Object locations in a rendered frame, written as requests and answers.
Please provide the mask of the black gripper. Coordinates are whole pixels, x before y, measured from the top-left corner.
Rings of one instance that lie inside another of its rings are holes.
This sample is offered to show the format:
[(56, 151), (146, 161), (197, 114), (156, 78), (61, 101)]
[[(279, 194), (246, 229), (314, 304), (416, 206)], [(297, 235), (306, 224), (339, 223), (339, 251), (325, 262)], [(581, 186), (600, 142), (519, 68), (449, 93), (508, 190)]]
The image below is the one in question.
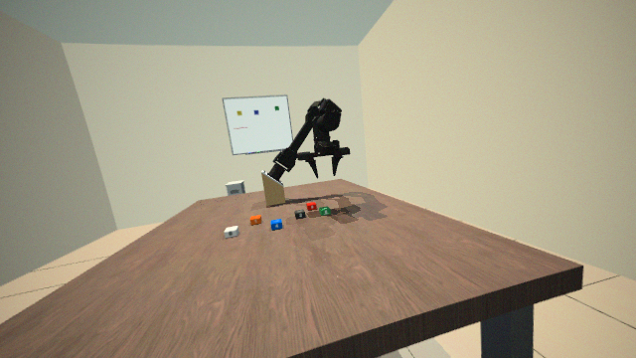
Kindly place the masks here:
[[(325, 137), (329, 137), (329, 141), (331, 139), (329, 133), (322, 133), (322, 134), (315, 134), (314, 136), (314, 144), (315, 144), (315, 140), (316, 138), (320, 137), (320, 140), (325, 140)], [(314, 160), (314, 157), (320, 157), (322, 156), (321, 154), (318, 154), (319, 152), (313, 152), (310, 153), (310, 151), (307, 152), (299, 152), (297, 154), (297, 159), (300, 160), (305, 160), (305, 162), (308, 162), (309, 165), (311, 166), (316, 178), (318, 178), (318, 172), (317, 172), (317, 167), (316, 167), (316, 160)], [(342, 155), (348, 155), (350, 154), (350, 149), (349, 147), (341, 147), (339, 150), (335, 150), (335, 153), (332, 157), (332, 169), (333, 169), (333, 175), (336, 175), (336, 171), (337, 171), (337, 167), (338, 167), (338, 163), (340, 161), (341, 158), (343, 158), (344, 156)]]

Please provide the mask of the blue block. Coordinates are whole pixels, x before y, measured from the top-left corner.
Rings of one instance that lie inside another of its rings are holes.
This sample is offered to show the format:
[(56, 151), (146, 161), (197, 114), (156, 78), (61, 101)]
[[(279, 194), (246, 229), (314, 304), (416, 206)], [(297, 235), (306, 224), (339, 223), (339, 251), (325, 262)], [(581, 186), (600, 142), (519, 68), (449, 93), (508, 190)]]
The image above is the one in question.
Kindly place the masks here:
[(271, 221), (271, 230), (282, 229), (281, 219)]

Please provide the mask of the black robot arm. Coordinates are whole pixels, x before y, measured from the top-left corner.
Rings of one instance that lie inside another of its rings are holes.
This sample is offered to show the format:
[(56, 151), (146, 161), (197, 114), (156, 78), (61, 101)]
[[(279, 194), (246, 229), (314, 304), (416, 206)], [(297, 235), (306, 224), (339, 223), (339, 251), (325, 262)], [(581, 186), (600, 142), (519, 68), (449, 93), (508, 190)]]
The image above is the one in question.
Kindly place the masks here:
[[(320, 106), (318, 108), (318, 106)], [(295, 160), (297, 159), (297, 151), (301, 144), (313, 128), (313, 135), (329, 133), (336, 130), (339, 127), (342, 109), (337, 106), (331, 99), (322, 98), (320, 101), (314, 101), (308, 108), (305, 115), (305, 123), (299, 130), (298, 134), (292, 141), (289, 147), (280, 151), (272, 162), (274, 166), (267, 175), (279, 182), (280, 177), (285, 172), (295, 166)], [(320, 137), (316, 138), (314, 144), (314, 152), (319, 152), (322, 156), (334, 155), (335, 150), (340, 149), (339, 140), (329, 141), (329, 137), (325, 137), (325, 140), (320, 140)], [(286, 167), (282, 167), (278, 163)], [(284, 170), (285, 169), (285, 170)]]

